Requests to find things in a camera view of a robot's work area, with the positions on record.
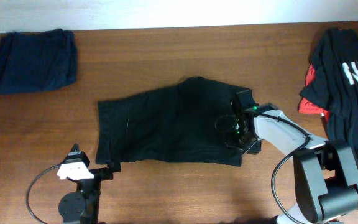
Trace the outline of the black shorts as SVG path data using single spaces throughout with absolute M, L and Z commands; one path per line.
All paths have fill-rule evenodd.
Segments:
M 249 88 L 203 77 L 121 100 L 98 102 L 97 164 L 147 159 L 240 166 L 242 155 L 227 146 L 234 120 L 230 100 L 255 101 Z

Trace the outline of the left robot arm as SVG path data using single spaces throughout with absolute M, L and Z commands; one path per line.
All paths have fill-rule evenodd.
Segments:
M 92 224 L 98 222 L 101 183 L 112 180 L 121 171 L 121 165 L 110 163 L 106 167 L 89 169 L 90 160 L 75 143 L 64 158 L 57 175 L 61 180 L 76 184 L 74 192 L 60 200 L 58 212 L 64 224 Z

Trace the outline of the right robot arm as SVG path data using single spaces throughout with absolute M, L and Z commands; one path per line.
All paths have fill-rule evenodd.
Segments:
M 274 223 L 336 223 L 337 218 L 358 210 L 358 168 L 352 148 L 344 141 L 316 136 L 288 119 L 275 105 L 258 105 L 252 90 L 234 94 L 230 100 L 234 124 L 227 145 L 241 154 L 256 155 L 262 141 L 284 154 L 273 170 L 270 186 L 275 201 L 279 169 L 292 161 L 296 204 Z

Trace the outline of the red garment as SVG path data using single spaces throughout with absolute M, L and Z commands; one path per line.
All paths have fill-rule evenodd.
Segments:
M 315 79 L 315 69 L 312 64 L 310 64 L 308 71 L 306 73 L 305 77 L 305 86 L 308 86 L 314 79 Z M 302 98 L 300 101 L 300 104 L 298 106 L 298 112 L 301 114 L 309 114 L 309 115 L 318 115 L 320 114 L 326 121 L 329 120 L 330 113 L 320 108 L 319 106 L 316 106 L 306 98 Z

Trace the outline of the folded navy blue garment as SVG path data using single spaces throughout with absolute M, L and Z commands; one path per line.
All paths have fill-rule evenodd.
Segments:
M 72 31 L 11 32 L 0 40 L 0 95 L 53 91 L 76 82 Z

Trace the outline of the black printed t-shirt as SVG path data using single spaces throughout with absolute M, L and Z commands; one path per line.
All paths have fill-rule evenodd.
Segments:
M 330 28 L 310 58 L 315 78 L 300 95 L 329 112 L 330 140 L 344 140 L 358 166 L 358 35 L 352 29 Z

